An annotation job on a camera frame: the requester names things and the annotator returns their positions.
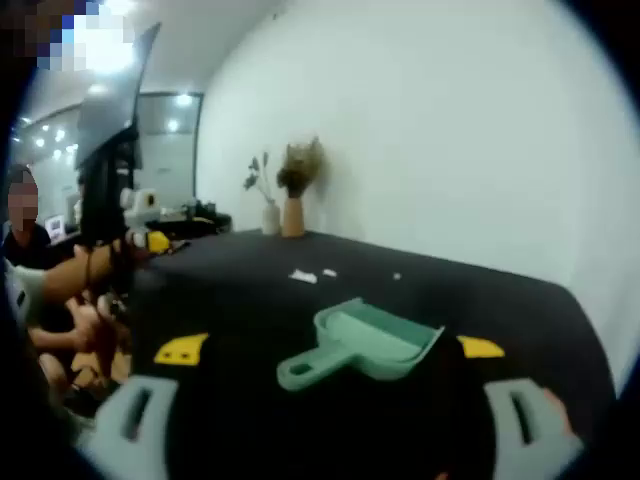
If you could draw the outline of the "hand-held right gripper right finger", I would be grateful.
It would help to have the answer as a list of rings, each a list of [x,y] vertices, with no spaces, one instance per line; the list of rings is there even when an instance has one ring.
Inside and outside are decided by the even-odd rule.
[[[555,479],[584,446],[554,429],[542,389],[549,381],[483,338],[453,335],[457,365],[449,427],[451,479]]]

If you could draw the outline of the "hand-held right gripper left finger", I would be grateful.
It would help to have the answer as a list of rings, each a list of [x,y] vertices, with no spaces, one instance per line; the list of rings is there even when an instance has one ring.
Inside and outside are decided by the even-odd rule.
[[[134,341],[129,377],[78,444],[103,479],[185,479],[207,469],[209,337]]]

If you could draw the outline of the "person's right hand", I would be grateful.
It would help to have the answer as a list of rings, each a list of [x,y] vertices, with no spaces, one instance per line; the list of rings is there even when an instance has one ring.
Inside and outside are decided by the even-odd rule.
[[[549,388],[543,388],[542,393],[549,404],[554,429],[564,435],[573,435],[574,430],[563,401]]]

